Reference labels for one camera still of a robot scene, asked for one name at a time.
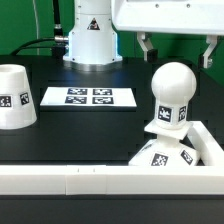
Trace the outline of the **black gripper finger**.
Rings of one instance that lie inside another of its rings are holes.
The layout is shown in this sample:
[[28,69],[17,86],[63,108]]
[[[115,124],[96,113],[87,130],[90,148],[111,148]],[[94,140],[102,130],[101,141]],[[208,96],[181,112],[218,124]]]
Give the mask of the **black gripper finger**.
[[153,47],[151,42],[151,34],[146,32],[137,33],[137,41],[144,53],[146,62],[154,62],[158,57],[158,50]]
[[212,54],[215,52],[218,46],[218,37],[215,35],[208,35],[206,37],[207,49],[199,56],[199,66],[204,69],[208,69],[212,66]]

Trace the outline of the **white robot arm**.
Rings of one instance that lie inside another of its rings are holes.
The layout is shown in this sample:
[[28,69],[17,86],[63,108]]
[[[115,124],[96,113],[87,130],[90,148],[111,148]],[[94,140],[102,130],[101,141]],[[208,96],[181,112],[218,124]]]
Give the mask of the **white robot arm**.
[[201,66],[224,36],[224,0],[74,0],[75,25],[63,60],[82,70],[102,70],[122,58],[117,33],[134,31],[142,50],[153,49],[149,33],[205,35],[208,48]]

